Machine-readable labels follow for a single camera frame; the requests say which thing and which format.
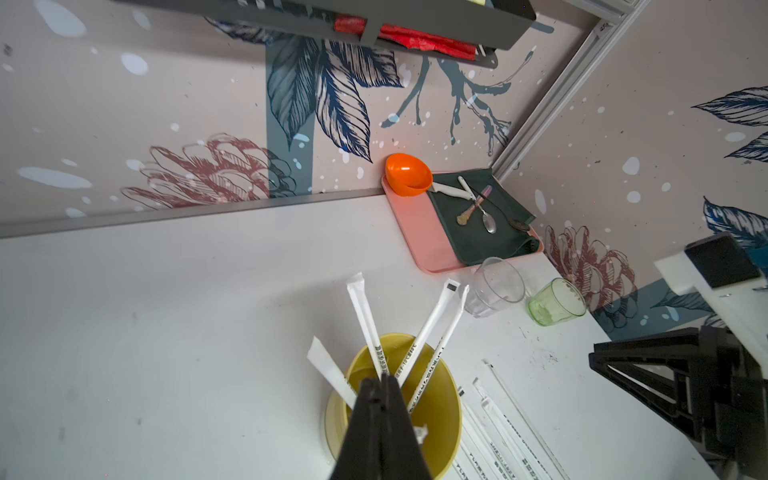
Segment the eleventh straw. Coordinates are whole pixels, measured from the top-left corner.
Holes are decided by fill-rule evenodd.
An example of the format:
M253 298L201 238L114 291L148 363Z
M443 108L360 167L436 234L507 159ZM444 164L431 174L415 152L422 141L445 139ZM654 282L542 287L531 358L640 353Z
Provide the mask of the eleventh straw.
M549 459L550 463L553 465L555 470L558 472L558 475L561 479L569 479L570 476L564 469L561 462L558 460L557 456L554 454L552 449L547 444L546 440L544 439L543 435L538 431L537 427L535 426L535 423L532 421L530 416L527 414L527 412L524 410L518 399L515 397L515 395L512 393L512 391L509 389L509 387L506 385L502 377L497 373L495 367L487 360L482 359L482 363L489 369L491 374L493 375L494 379L499 384L500 388L504 392L504 394L508 397L508 400L512 403L512 405L515 407L518 416L522 419L522 421L526 424L527 428L530 430L533 437L538 442L540 448L544 451L547 458Z

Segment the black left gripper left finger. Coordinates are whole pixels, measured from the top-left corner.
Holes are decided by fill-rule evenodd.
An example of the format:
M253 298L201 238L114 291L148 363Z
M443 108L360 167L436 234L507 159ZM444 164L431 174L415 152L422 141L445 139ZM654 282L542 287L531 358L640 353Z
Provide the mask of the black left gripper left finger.
M332 480L377 480L381 477L382 408L381 381L365 379L330 476Z

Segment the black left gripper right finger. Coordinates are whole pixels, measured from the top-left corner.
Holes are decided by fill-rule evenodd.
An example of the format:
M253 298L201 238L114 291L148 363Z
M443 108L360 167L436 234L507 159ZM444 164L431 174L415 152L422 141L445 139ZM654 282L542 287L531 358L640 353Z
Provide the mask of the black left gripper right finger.
M398 381L383 375L381 388L381 478L431 479Z

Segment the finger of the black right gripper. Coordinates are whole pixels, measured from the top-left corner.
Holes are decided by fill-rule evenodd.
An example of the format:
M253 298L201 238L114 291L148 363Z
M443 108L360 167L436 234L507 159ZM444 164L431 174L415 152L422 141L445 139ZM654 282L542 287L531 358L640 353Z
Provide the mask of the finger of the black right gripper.
M589 354L593 367L603 364L666 366L675 373L690 372L689 364L699 355L699 330L695 327L654 334L632 340L594 345Z
M701 419L689 398L688 381L676 373L667 378L631 362L591 359L590 368L688 438L701 437Z

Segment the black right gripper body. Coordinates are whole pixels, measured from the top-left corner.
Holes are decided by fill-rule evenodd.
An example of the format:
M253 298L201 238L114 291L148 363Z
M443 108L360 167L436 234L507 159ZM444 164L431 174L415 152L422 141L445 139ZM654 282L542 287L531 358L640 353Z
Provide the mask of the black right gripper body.
M756 360L729 330L702 327L690 381L695 441L740 473L765 479L767 381Z

